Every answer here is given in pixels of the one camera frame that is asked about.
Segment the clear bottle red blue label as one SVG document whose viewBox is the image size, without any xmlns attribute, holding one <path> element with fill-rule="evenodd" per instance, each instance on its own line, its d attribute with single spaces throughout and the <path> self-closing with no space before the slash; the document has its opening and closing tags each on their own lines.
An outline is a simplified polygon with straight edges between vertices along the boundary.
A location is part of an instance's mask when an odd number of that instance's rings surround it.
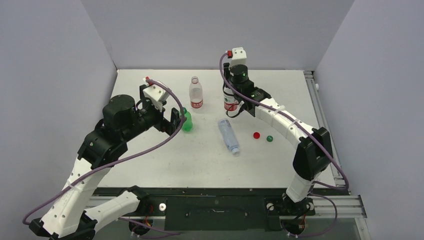
<svg viewBox="0 0 424 240">
<path fill-rule="evenodd" d="M 224 86 L 223 87 L 223 96 L 224 96 L 224 109 L 229 112 L 237 110 L 239 102 L 236 100 L 234 92 Z"/>
</svg>

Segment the green plastic bottle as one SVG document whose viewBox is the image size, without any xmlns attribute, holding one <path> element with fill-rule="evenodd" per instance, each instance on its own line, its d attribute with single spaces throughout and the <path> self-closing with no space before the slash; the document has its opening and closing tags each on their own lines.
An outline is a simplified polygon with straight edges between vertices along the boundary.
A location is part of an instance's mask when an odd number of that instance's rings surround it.
<svg viewBox="0 0 424 240">
<path fill-rule="evenodd" d="M 185 107 L 183 107 L 182 111 L 179 114 L 181 119 L 183 119 L 182 114 L 184 114 L 185 120 L 181 129 L 184 132 L 188 133 L 193 129 L 192 115 Z"/>
</svg>

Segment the clear bottle blue cap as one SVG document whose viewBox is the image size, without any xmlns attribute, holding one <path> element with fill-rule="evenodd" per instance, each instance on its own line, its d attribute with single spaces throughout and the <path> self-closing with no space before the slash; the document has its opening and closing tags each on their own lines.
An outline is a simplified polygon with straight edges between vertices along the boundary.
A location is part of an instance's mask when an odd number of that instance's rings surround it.
<svg viewBox="0 0 424 240">
<path fill-rule="evenodd" d="M 240 145 L 229 120 L 227 118 L 220 119 L 217 125 L 227 149 L 232 155 L 238 155 L 240 153 Z"/>
</svg>

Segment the green bottle cap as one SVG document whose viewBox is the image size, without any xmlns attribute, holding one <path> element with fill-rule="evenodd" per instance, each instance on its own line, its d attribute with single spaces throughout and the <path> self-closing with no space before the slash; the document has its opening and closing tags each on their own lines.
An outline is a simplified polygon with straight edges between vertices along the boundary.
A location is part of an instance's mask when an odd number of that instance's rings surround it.
<svg viewBox="0 0 424 240">
<path fill-rule="evenodd" d="M 268 142 L 272 142 L 272 141 L 274 140 L 274 138 L 273 138 L 273 136 L 268 135 L 268 136 L 266 137 L 266 140 L 267 140 Z"/>
</svg>

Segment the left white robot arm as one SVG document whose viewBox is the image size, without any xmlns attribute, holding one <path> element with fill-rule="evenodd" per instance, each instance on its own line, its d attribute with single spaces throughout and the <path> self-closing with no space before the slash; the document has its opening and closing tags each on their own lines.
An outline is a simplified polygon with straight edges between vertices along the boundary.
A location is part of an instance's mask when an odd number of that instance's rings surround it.
<svg viewBox="0 0 424 240">
<path fill-rule="evenodd" d="M 50 240 L 91 240 L 118 218 L 149 209 L 149 195 L 138 186 L 94 208 L 86 207 L 100 181 L 117 164 L 126 161 L 128 142 L 155 128 L 173 138 L 182 128 L 182 106 L 164 117 L 164 105 L 173 92 L 160 82 L 148 80 L 139 87 L 140 99 L 127 94 L 112 97 L 103 107 L 102 119 L 84 139 L 65 186 L 48 201 L 50 209 L 40 218 L 23 223 L 39 237 Z"/>
</svg>

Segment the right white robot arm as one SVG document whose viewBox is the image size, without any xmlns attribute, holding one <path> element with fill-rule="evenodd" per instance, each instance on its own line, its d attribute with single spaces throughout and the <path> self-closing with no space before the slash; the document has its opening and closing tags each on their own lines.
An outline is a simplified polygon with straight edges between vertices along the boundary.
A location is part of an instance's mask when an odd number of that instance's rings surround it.
<svg viewBox="0 0 424 240">
<path fill-rule="evenodd" d="M 224 87 L 239 102 L 239 109 L 262 120 L 278 131 L 295 149 L 292 162 L 294 177 L 282 199 L 283 209 L 294 214 L 302 207 L 318 176 L 333 157 L 329 131 L 312 127 L 295 118 L 265 90 L 249 79 L 248 67 L 243 64 L 222 64 Z"/>
</svg>

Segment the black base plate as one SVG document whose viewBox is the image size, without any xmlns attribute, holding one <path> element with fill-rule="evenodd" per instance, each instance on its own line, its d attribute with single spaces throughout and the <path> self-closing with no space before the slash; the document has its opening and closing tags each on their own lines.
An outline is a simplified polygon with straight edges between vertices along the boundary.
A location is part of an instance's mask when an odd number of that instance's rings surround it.
<svg viewBox="0 0 424 240">
<path fill-rule="evenodd" d="M 303 217 L 317 217 L 324 193 L 334 200 L 333 190 L 314 190 L 298 203 L 285 188 L 160 188 L 145 187 L 140 205 L 125 217 L 164 219 L 166 231 L 290 230 Z"/>
</svg>

